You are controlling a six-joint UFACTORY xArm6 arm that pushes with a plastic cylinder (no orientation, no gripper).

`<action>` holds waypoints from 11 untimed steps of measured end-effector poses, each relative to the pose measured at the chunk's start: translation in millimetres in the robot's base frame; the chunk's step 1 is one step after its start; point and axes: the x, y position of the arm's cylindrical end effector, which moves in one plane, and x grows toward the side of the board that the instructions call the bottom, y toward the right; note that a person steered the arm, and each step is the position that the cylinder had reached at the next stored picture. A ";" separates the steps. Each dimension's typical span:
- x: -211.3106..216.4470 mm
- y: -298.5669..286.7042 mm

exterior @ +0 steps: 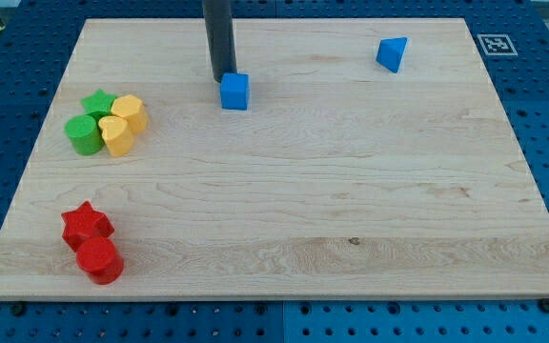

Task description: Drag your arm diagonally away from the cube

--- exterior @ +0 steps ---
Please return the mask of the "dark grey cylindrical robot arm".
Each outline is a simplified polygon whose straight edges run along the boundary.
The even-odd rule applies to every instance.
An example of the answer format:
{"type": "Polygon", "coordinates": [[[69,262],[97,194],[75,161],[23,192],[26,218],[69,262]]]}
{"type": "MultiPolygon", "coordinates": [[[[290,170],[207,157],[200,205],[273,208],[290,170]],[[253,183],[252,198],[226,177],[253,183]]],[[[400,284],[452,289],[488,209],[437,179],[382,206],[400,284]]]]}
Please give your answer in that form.
{"type": "Polygon", "coordinates": [[[209,44],[213,79],[236,72],[234,25],[230,0],[203,0],[202,9],[209,44]]]}

